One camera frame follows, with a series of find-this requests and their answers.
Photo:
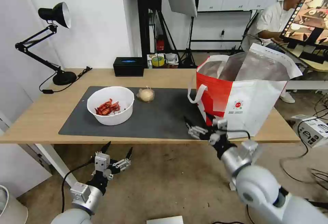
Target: trash can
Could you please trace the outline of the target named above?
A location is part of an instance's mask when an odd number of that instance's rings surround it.
[[[0,214],[0,224],[25,224],[28,217],[27,208],[17,201],[8,191],[0,185],[0,191],[4,190],[6,196],[0,201],[4,203],[4,209]]]

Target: bag handle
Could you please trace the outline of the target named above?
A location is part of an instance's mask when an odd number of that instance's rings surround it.
[[[198,103],[201,100],[204,91],[207,91],[207,86],[201,84],[201,86],[198,88],[198,91],[196,93],[195,100],[192,100],[191,97],[190,97],[190,93],[191,93],[191,82],[188,85],[188,99],[189,99],[189,101],[191,103]]]

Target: gray desk mat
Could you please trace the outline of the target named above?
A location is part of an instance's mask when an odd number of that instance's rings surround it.
[[[61,135],[137,137],[156,139],[191,139],[183,116],[204,125],[196,104],[187,98],[187,89],[153,88],[155,99],[144,103],[135,98],[131,117],[116,126],[99,123],[86,108],[88,98],[104,87],[90,86],[59,131]],[[129,88],[137,94],[139,88]]]

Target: red and white bag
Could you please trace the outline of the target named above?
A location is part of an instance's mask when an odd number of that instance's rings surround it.
[[[206,113],[228,121],[228,130],[247,130],[255,136],[267,119],[289,79],[302,75],[288,56],[253,44],[249,52],[210,56],[196,70],[197,103],[206,124]],[[229,138],[245,137],[228,133]]]

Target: white sneaker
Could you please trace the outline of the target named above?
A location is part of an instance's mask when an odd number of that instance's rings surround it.
[[[285,103],[295,103],[295,99],[290,95],[289,92],[281,94],[280,99]]]

